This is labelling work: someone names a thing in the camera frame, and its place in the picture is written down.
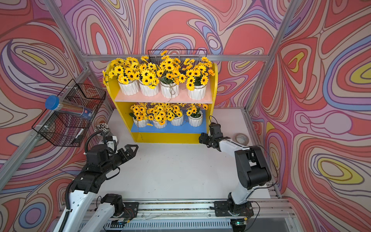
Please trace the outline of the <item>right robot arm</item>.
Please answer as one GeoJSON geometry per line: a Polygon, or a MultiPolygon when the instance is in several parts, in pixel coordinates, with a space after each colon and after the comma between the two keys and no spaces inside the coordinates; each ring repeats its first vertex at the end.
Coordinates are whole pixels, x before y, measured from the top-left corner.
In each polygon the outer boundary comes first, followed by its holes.
{"type": "Polygon", "coordinates": [[[262,149],[259,146],[243,146],[228,137],[202,133],[199,143],[214,148],[235,158],[239,183],[230,192],[227,201],[221,207],[214,207],[218,217],[229,213],[232,216],[252,215],[249,198],[257,189],[271,181],[271,172],[262,149]]]}

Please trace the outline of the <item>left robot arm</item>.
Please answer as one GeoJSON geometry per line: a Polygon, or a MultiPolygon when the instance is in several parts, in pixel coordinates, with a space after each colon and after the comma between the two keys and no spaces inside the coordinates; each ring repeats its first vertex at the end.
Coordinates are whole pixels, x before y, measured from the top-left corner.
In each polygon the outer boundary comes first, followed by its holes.
{"type": "Polygon", "coordinates": [[[66,206],[55,226],[55,232],[99,232],[110,218],[123,218],[128,224],[137,217],[139,204],[125,203],[119,194],[108,193],[100,199],[89,221],[81,226],[87,210],[102,184],[111,180],[111,171],[119,171],[120,165],[133,159],[138,145],[125,145],[118,149],[117,141],[103,131],[93,133],[84,145],[87,163],[79,175],[70,182],[65,192],[66,206]]]}

